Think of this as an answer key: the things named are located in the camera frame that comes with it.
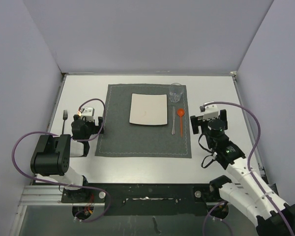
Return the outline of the orange plastic spoon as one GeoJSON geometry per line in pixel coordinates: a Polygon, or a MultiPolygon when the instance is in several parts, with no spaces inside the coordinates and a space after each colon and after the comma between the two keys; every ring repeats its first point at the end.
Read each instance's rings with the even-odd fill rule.
{"type": "Polygon", "coordinates": [[[183,108],[179,108],[177,111],[177,115],[179,116],[179,123],[180,123],[180,136],[183,137],[183,121],[182,118],[185,114],[185,111],[183,108]]]}

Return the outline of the clear plastic cup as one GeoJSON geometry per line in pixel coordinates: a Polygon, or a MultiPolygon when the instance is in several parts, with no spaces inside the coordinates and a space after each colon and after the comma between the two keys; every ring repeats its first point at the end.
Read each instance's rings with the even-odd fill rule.
{"type": "Polygon", "coordinates": [[[179,83],[173,83],[169,86],[169,99],[171,102],[177,103],[180,101],[184,92],[183,86],[179,83]]]}

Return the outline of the silver table knife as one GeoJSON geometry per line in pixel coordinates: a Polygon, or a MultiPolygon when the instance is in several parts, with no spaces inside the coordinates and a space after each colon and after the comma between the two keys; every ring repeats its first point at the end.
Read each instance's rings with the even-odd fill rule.
{"type": "Polygon", "coordinates": [[[175,129],[175,121],[176,121],[176,108],[175,106],[172,107],[172,135],[175,135],[176,129],[175,129]]]}

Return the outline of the black plastic fork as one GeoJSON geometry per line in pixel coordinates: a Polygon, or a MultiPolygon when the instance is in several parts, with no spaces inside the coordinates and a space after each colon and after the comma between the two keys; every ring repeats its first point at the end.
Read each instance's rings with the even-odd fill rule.
{"type": "Polygon", "coordinates": [[[68,119],[68,111],[67,110],[63,110],[63,116],[62,116],[62,130],[61,133],[64,134],[64,128],[65,128],[65,122],[68,119]]]}

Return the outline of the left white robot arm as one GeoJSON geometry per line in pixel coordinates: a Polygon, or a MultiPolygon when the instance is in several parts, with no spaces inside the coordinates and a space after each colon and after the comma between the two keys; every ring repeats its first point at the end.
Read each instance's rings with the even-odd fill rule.
{"type": "Polygon", "coordinates": [[[93,118],[74,115],[71,123],[73,135],[41,135],[30,161],[31,171],[63,183],[66,190],[73,190],[75,199],[85,202],[90,197],[90,189],[86,187],[88,182],[85,176],[70,167],[70,156],[86,157],[90,149],[90,136],[103,134],[102,125],[102,117],[98,118],[96,125],[93,118]]]}

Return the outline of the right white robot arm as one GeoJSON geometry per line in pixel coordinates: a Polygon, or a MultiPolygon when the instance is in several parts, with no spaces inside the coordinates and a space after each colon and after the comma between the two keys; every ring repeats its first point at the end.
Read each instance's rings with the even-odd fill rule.
{"type": "Polygon", "coordinates": [[[215,201],[231,203],[255,226],[260,236],[295,236],[295,205],[290,205],[272,190],[248,164],[244,152],[225,134],[226,110],[206,107],[201,116],[191,116],[192,131],[205,137],[206,150],[241,188],[227,176],[209,183],[209,195],[215,201]]]}

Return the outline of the white rectangular plate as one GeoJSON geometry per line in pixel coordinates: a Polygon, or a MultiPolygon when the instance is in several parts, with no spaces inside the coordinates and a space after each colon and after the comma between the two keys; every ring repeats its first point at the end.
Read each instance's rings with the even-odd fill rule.
{"type": "Polygon", "coordinates": [[[133,93],[131,97],[129,123],[147,126],[167,125],[167,95],[133,93]]]}

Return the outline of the grey cloth placemat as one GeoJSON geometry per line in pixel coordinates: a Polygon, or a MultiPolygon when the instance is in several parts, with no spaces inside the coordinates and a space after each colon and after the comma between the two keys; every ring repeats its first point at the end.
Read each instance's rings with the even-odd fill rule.
{"type": "Polygon", "coordinates": [[[169,85],[114,84],[108,86],[104,134],[97,139],[96,156],[191,158],[189,112],[186,86],[179,102],[168,103],[168,123],[161,126],[129,123],[131,97],[136,94],[169,95],[169,85]],[[176,108],[175,135],[172,135],[172,107],[176,108]],[[183,137],[177,111],[183,108],[183,137]]]}

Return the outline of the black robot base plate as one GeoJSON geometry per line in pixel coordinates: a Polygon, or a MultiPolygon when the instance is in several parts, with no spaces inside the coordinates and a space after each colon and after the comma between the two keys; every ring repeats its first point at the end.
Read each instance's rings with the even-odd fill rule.
{"type": "Polygon", "coordinates": [[[104,204],[106,216],[205,216],[221,201],[209,184],[90,183],[91,190],[64,190],[66,204],[104,204]]]}

